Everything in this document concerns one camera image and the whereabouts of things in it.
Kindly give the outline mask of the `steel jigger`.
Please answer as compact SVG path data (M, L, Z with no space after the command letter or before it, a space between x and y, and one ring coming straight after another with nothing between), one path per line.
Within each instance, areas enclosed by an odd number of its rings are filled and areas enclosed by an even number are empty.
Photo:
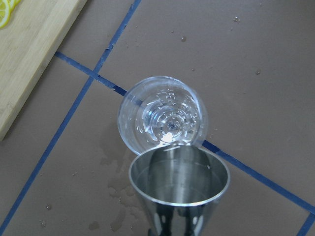
M226 164L194 146L137 156L129 179L150 223L149 236L199 236L230 184Z

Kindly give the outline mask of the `clear wine glass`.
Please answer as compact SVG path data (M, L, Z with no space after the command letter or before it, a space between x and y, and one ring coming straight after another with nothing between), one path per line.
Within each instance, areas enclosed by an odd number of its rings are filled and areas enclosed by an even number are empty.
M125 145L139 155L168 145L200 147L209 118L195 90L176 78L155 76L125 93L117 123Z

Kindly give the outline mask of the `bamboo cutting board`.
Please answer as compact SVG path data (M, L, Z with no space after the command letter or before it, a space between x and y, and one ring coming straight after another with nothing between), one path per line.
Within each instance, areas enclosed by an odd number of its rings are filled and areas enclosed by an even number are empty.
M85 4L84 0L22 0L0 30L1 139Z

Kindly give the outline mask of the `lemon slice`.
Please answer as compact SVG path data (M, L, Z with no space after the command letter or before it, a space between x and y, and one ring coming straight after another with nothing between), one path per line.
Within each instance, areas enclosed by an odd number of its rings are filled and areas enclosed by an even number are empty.
M16 0L8 0L8 3L9 3L10 13L12 13L12 11L14 10L15 5L16 5Z
M11 7L8 0L0 1L0 28L4 28L11 15Z

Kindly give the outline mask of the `front lemon slice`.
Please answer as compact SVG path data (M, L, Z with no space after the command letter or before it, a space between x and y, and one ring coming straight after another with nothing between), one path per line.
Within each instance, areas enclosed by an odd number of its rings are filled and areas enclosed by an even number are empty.
M11 15L11 7L8 0L0 1L0 28L4 28Z

